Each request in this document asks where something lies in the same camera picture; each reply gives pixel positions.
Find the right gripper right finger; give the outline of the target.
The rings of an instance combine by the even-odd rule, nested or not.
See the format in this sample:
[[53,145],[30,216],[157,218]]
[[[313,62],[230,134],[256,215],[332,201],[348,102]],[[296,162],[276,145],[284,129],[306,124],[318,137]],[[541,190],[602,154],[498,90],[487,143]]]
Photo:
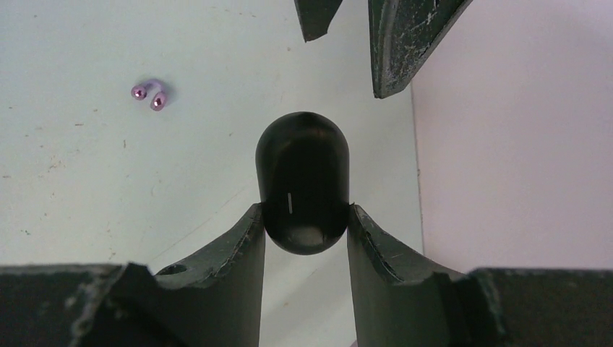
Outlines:
[[483,267],[462,274],[358,205],[348,262],[359,346],[610,346],[612,271]]

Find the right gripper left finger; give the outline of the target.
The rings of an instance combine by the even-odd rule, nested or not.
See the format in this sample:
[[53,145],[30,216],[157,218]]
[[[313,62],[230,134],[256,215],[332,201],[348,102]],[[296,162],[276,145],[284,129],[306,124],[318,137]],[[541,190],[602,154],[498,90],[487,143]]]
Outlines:
[[145,265],[1,267],[3,346],[257,346],[265,232],[251,206],[156,274]]

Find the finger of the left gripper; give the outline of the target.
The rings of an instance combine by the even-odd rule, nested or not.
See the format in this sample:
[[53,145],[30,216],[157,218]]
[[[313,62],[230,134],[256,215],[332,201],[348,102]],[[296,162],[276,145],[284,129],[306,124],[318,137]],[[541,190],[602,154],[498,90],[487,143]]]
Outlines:
[[301,33],[305,42],[326,35],[342,0],[295,0]]
[[369,1],[372,87],[384,99],[407,88],[471,0]]

